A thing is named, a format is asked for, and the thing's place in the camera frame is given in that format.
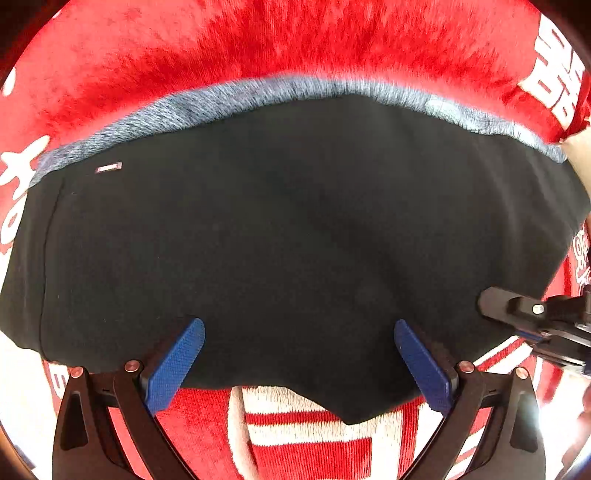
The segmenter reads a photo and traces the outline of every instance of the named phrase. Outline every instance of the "blue gripper pad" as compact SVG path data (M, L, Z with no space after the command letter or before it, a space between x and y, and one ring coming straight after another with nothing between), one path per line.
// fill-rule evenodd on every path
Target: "blue gripper pad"
M205 343L205 325L194 319L154 371L145 392L152 415L166 410Z
M446 416L453 406L450 379L405 320L396 322L394 342L431 410Z

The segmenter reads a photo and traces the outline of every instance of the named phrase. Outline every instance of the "black garment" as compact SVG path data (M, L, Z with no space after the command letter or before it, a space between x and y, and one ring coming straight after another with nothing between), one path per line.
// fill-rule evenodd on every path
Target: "black garment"
M588 211L568 163L512 138L360 96L270 106L45 177L0 327L104 371L193 314L186 386L283 385L356 423L417 393L397 319L476 359L511 334L478 293L540 297Z

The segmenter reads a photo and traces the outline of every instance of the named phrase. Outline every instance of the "screw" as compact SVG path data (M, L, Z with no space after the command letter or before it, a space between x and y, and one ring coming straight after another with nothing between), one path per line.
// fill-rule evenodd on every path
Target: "screw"
M462 360L460 363L458 363L457 366L459 366L460 370L465 374L471 374L475 368L474 364L472 362L469 362L468 360Z
M525 380L530 376L530 373L523 367L517 367L515 369L515 375L517 375L520 379Z
M125 371L132 374L139 370L139 362L137 360L130 360L125 364Z
M80 378L83 374L84 374L84 368L83 367L74 367L72 369L72 371L70 372L70 376L72 378Z

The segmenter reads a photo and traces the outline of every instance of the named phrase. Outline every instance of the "gray fabric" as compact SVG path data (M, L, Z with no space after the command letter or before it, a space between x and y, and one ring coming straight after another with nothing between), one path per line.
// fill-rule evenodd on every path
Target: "gray fabric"
M475 133L507 135L535 148L557 163L566 159L558 145L544 143L538 135L520 124L420 90L369 80L274 77L229 82L167 95L84 140L43 155L31 186L53 170L130 140L196 127L275 103L347 94L365 95L385 105L426 113Z

